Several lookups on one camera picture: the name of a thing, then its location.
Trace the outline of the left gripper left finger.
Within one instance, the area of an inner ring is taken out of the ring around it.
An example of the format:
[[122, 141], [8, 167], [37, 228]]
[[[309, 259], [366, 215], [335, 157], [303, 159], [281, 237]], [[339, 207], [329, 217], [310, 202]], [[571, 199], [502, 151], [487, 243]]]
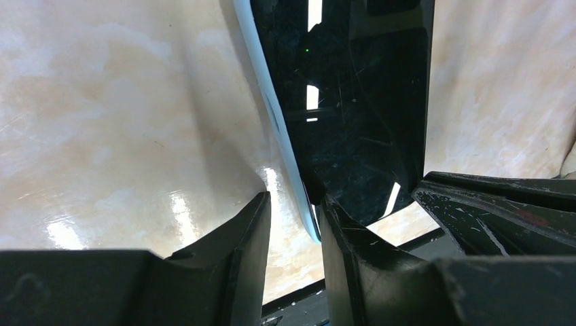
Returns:
[[161, 258], [145, 250], [1, 252], [2, 325], [259, 325], [270, 193]]

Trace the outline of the black phone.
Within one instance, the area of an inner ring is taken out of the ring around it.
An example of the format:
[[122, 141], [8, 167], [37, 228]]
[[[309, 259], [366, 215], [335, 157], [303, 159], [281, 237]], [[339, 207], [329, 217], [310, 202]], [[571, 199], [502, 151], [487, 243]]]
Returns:
[[311, 204], [336, 199], [362, 225], [412, 202], [422, 179], [433, 1], [252, 1]]

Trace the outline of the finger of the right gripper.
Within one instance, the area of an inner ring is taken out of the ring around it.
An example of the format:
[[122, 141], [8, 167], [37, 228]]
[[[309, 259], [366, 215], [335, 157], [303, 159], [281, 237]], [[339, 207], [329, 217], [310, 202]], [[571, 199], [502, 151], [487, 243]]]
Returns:
[[412, 196], [466, 255], [574, 255], [575, 180], [431, 172]]

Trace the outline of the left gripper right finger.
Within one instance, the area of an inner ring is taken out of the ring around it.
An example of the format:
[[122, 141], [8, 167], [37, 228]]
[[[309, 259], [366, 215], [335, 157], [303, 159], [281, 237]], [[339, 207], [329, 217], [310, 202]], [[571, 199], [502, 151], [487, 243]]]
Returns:
[[427, 261], [353, 220], [318, 215], [331, 325], [574, 325], [573, 256]]

